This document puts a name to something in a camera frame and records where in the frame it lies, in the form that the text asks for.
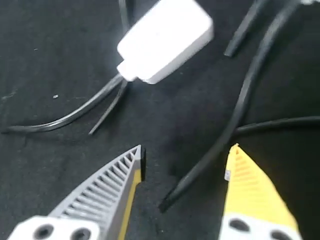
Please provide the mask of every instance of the white power adapter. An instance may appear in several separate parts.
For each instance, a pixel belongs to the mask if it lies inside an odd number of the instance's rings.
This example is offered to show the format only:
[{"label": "white power adapter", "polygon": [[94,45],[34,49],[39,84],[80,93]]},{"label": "white power adapter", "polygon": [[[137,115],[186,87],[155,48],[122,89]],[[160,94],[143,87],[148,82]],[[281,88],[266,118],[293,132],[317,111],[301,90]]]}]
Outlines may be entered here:
[{"label": "white power adapter", "polygon": [[117,70],[127,81],[156,84],[213,37],[213,20],[195,0],[160,0],[118,44]]}]

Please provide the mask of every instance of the white connector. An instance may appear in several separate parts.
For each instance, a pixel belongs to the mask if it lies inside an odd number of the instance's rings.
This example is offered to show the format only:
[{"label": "white connector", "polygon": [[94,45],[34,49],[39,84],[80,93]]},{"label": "white connector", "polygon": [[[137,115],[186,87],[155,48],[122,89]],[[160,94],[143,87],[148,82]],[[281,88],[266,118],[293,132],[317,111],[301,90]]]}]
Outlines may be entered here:
[{"label": "white connector", "polygon": [[160,0],[117,46],[127,80],[156,84],[214,37],[211,17],[195,0]]},{"label": "white connector", "polygon": [[304,5],[311,5],[315,2],[318,2],[320,3],[320,0],[301,0],[301,3],[304,4]]}]

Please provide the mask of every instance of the black tip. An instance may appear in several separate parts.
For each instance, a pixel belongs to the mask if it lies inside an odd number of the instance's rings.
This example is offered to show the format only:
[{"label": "black tip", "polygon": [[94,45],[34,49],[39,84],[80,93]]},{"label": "black tip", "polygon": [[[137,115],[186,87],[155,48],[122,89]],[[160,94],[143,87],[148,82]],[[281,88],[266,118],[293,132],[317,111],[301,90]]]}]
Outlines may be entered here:
[{"label": "black tip", "polygon": [[171,191],[168,192],[168,194],[159,204],[158,208],[162,214],[165,213],[175,203],[177,199],[177,195],[174,192],[176,191],[176,189],[177,189],[176,187],[171,189]]},{"label": "black tip", "polygon": [[147,154],[146,149],[144,148],[142,150],[142,156],[141,156],[141,181],[144,181],[146,179],[146,167],[147,167]]}]

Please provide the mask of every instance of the cable connector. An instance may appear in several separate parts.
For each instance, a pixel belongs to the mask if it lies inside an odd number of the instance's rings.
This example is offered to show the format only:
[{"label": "cable connector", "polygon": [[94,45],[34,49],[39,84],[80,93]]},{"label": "cable connector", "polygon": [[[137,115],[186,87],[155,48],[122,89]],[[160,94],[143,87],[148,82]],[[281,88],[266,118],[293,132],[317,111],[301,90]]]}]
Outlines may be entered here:
[{"label": "cable connector", "polygon": [[118,44],[117,70],[127,81],[156,84],[213,37],[213,20],[195,0],[160,0]]}]

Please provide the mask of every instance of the black cable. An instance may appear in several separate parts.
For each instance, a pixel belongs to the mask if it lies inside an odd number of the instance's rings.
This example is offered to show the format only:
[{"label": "black cable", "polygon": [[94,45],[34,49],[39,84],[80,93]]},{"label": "black cable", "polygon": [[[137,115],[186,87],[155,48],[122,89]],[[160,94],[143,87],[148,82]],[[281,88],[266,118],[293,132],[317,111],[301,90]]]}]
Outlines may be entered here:
[{"label": "black cable", "polygon": [[120,74],[117,74],[112,78],[99,92],[97,92],[92,98],[90,98],[86,103],[80,106],[78,109],[69,113],[68,115],[59,118],[55,121],[48,122],[40,125],[31,125],[31,126],[8,126],[3,129],[1,133],[36,133],[36,132],[48,132],[58,128],[61,128],[65,125],[72,123],[74,120],[80,118],[82,115],[89,112],[93,109],[98,103],[100,103],[109,93],[121,83],[123,77]]},{"label": "black cable", "polygon": [[[126,34],[127,31],[129,31],[131,26],[130,19],[129,19],[129,11],[127,7],[127,0],[119,0],[119,8],[120,8],[120,16],[121,16],[123,33]],[[103,113],[103,115],[100,117],[99,121],[90,130],[89,135],[93,135],[97,131],[97,129],[100,127],[100,125],[105,121],[105,119],[108,117],[108,115],[115,108],[115,106],[120,101],[121,97],[126,92],[127,87],[128,87],[128,82],[124,79],[122,81],[121,87],[118,90],[118,93],[116,94],[116,97],[114,98],[110,106],[106,109],[106,111]]]},{"label": "black cable", "polygon": [[124,95],[126,89],[127,89],[128,82],[126,80],[122,80],[122,84],[118,90],[117,95],[115,96],[113,102],[110,104],[110,106],[107,108],[107,110],[104,112],[102,117],[99,119],[99,121],[94,125],[94,127],[89,132],[89,135],[93,135],[97,129],[101,126],[101,124],[104,122],[104,120],[107,118],[107,116],[111,113],[111,111],[115,108],[115,106],[118,104],[121,97]]},{"label": "black cable", "polygon": [[242,120],[246,109],[248,108],[249,98],[257,82],[257,76],[266,59],[266,56],[273,45],[280,30],[289,20],[290,16],[298,8],[300,2],[291,0],[277,14],[275,19],[269,26],[263,40],[261,41],[256,55],[254,56],[249,70],[243,81],[243,85],[235,105],[232,116],[215,144],[202,157],[202,159],[178,182],[178,184],[167,194],[159,205],[161,212],[165,212],[174,202],[182,196],[182,194],[190,188],[190,186],[198,179],[198,177],[208,168],[219,156],[225,146],[230,142],[234,131]]},{"label": "black cable", "polygon": [[[122,21],[122,28],[124,33],[126,33],[130,29],[130,21],[129,21],[129,13],[127,8],[127,0],[119,0],[119,7],[120,7],[120,15],[121,15],[121,21]],[[78,109],[74,110],[73,112],[69,113],[68,115],[59,118],[55,121],[40,124],[40,125],[30,125],[30,126],[22,126],[22,125],[16,125],[16,126],[9,126],[6,127],[1,131],[1,133],[37,133],[37,132],[48,132],[52,131],[58,128],[61,128],[63,126],[66,126],[76,119],[80,118],[82,115],[86,114],[90,110],[92,110],[98,103],[100,103],[107,95],[110,94],[110,92],[121,83],[123,80],[123,77],[119,74],[116,75],[113,79],[110,80],[98,93],[96,93],[91,99],[89,99],[86,103],[84,103],[82,106],[80,106]],[[109,113],[112,111],[112,109],[115,108],[115,106],[118,104],[121,96],[126,90],[126,87],[128,84],[126,84],[125,80],[123,80],[121,87],[119,88],[119,91],[115,97],[115,99],[112,101],[111,105],[107,108],[105,113],[102,115],[102,117],[99,119],[99,121],[95,124],[93,129],[90,131],[90,135],[92,135],[102,124],[102,122],[107,118]]]},{"label": "black cable", "polygon": [[227,57],[233,57],[237,49],[239,48],[240,44],[244,40],[245,36],[247,35],[249,29],[253,25],[254,21],[261,13],[262,9],[266,5],[269,0],[253,0],[253,4],[250,7],[248,13],[244,17],[243,21],[241,22],[239,28],[234,32],[233,38],[228,44],[224,55]]},{"label": "black cable", "polygon": [[238,127],[234,132],[234,137],[241,135],[264,132],[276,129],[289,129],[297,127],[320,126],[320,116],[304,116],[295,118],[283,118],[260,123],[251,123]]},{"label": "black cable", "polygon": [[120,16],[124,34],[127,33],[131,27],[127,5],[127,0],[119,0]]}]

